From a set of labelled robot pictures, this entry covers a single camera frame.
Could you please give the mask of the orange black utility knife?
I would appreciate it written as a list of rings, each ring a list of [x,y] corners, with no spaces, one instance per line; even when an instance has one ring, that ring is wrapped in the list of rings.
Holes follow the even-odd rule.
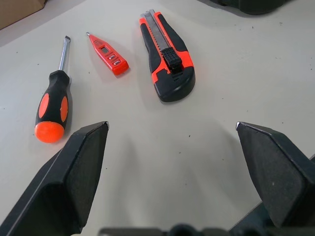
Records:
[[[141,15],[139,25],[159,99],[167,103],[185,98],[194,88],[195,69],[184,41],[164,16],[152,9]]]

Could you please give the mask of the black plastic tool case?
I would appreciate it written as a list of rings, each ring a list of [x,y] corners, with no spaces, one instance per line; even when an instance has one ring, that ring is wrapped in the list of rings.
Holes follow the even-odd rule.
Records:
[[[222,6],[231,6],[249,15],[269,13],[285,4],[286,0],[214,0]]]

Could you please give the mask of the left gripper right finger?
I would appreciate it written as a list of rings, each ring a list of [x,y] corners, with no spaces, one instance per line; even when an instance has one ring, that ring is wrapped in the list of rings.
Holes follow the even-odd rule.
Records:
[[[235,225],[235,234],[315,236],[315,156],[268,127],[238,122],[236,131],[261,203]]]

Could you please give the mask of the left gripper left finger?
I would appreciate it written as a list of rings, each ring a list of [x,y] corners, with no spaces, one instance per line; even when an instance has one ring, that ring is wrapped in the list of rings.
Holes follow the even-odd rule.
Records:
[[[71,236],[86,226],[99,183],[106,121],[74,132],[37,172],[0,225],[0,236]]]

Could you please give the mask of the screwdriver black orange handle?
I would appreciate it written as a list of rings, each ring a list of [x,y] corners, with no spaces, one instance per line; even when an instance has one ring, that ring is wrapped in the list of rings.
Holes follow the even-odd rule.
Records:
[[[34,134],[38,140],[44,143],[59,141],[65,132],[69,110],[67,88],[70,77],[64,68],[70,42],[70,37],[66,36],[59,68],[50,73],[49,86],[37,108]]]

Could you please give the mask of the brown cardboard box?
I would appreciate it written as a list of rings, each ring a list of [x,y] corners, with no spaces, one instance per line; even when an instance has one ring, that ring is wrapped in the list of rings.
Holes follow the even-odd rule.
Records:
[[[0,0],[0,30],[44,8],[47,0]]]

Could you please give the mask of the red voltage tester pen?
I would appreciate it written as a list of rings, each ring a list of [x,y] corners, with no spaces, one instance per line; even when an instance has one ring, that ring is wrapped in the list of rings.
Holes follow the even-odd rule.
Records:
[[[97,55],[115,76],[120,76],[129,69],[128,62],[109,43],[89,32],[86,35]]]

